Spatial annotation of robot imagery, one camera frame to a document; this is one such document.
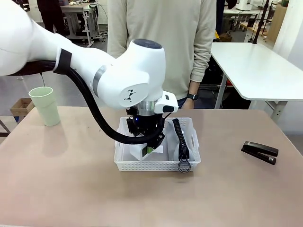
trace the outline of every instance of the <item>logo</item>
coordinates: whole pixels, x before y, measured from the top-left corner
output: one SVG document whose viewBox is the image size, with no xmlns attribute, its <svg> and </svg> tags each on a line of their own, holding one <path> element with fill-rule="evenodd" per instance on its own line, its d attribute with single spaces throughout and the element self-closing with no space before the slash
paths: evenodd
<svg viewBox="0 0 303 227">
<path fill-rule="evenodd" d="M 129 100 L 130 102 L 132 102 L 131 96 L 132 96 L 133 94 L 136 94 L 136 92 L 134 92 L 134 90 L 132 90 L 132 89 L 128 90 L 127 92 L 129 92 L 128 98 L 125 98 L 124 100 Z"/>
</svg>

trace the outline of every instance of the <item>black watch strap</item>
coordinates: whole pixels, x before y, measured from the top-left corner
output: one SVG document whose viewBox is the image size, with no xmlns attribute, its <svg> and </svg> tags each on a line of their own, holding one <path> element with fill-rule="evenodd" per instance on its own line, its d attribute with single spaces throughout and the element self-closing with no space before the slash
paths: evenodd
<svg viewBox="0 0 303 227">
<path fill-rule="evenodd" d="M 198 100 L 198 97 L 199 96 L 197 94 L 195 94 L 195 95 L 192 95 L 190 93 L 187 94 L 187 98 L 191 98 L 192 100 L 195 100 L 195 101 Z"/>
</svg>

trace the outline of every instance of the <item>white plastic basket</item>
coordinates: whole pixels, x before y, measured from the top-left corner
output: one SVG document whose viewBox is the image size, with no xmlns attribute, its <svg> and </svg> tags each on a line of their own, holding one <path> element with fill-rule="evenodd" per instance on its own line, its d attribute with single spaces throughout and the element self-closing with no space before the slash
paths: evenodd
<svg viewBox="0 0 303 227">
<path fill-rule="evenodd" d="M 128 126 L 126 123 L 127 117 L 120 118 L 120 124 L 118 132 L 124 135 L 131 136 L 128 131 Z M 168 120 L 173 118 L 167 118 L 165 120 L 164 127 L 167 125 Z M 191 118 L 178 118 L 181 126 L 185 127 L 184 136 L 187 144 L 195 157 L 195 161 L 189 162 L 191 165 L 191 171 L 195 169 L 198 163 L 201 162 L 199 154 L 199 142 L 196 134 L 196 130 L 193 126 L 193 121 Z M 129 149 L 131 145 L 125 145 L 119 142 L 115 142 L 115 156 L 114 162 L 118 166 L 119 171 L 178 171 L 178 161 L 168 161 L 168 149 L 166 137 L 163 140 L 163 153 L 151 153 L 145 160 L 138 161 L 135 157 L 130 154 Z"/>
</svg>

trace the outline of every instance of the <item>table leg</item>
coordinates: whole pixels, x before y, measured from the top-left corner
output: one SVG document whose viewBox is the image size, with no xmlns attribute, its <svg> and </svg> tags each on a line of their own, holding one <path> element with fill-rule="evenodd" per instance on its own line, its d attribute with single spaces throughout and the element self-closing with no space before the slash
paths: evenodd
<svg viewBox="0 0 303 227">
<path fill-rule="evenodd" d="M 88 12 L 86 11 L 83 11 L 83 16 L 84 16 L 84 27 L 85 27 L 85 30 L 86 30 L 86 35 L 87 35 L 87 39 L 88 39 L 88 42 L 89 42 L 89 45 L 87 47 L 90 47 L 92 45 L 92 41 L 90 39 L 90 35 L 89 35 L 89 26 L 88 26 L 88 16 L 87 14 L 89 14 Z"/>
<path fill-rule="evenodd" d="M 249 110 L 254 110 L 254 109 L 256 109 L 257 102 L 258 102 L 258 101 L 251 101 Z"/>
<path fill-rule="evenodd" d="M 98 32 L 98 35 L 100 35 L 100 29 L 99 29 L 99 24 L 98 24 L 98 17 L 97 17 L 96 7 L 94 9 L 95 9 L 95 14 L 96 14 L 96 18 L 97 18 L 97 21 L 96 21 L 97 29 L 98 29 L 97 32 Z"/>
<path fill-rule="evenodd" d="M 5 129 L 5 131 L 10 134 L 9 129 L 6 127 L 6 125 L 0 120 L 0 125 Z"/>
<path fill-rule="evenodd" d="M 222 83 L 221 83 L 221 86 L 220 86 L 220 89 L 219 89 L 216 105 L 214 106 L 215 109 L 220 109 L 220 105 L 221 105 L 222 99 L 223 99 L 224 90 L 225 90 L 225 87 L 226 87 L 226 81 L 227 81 L 227 77 L 224 73 Z"/>
<path fill-rule="evenodd" d="M 70 35 L 73 35 L 74 31 L 72 28 L 71 15 L 69 13 L 65 13 L 65 14 L 66 14 L 66 20 L 67 20 L 68 29 L 70 31 Z"/>
<path fill-rule="evenodd" d="M 274 112 L 272 113 L 272 115 L 270 116 L 271 119 L 274 121 L 274 122 L 277 122 L 280 115 L 282 114 L 285 106 L 287 104 L 287 101 L 279 101 L 278 104 L 275 105 L 275 109 L 274 109 Z"/>
</svg>

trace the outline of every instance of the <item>light green cup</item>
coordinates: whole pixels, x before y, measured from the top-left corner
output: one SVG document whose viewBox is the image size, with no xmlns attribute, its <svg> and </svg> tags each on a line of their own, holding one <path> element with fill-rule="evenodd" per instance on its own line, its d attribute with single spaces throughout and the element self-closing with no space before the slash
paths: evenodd
<svg viewBox="0 0 303 227">
<path fill-rule="evenodd" d="M 28 94 L 46 126 L 54 126 L 60 122 L 55 96 L 51 87 L 36 87 L 30 90 Z"/>
</svg>

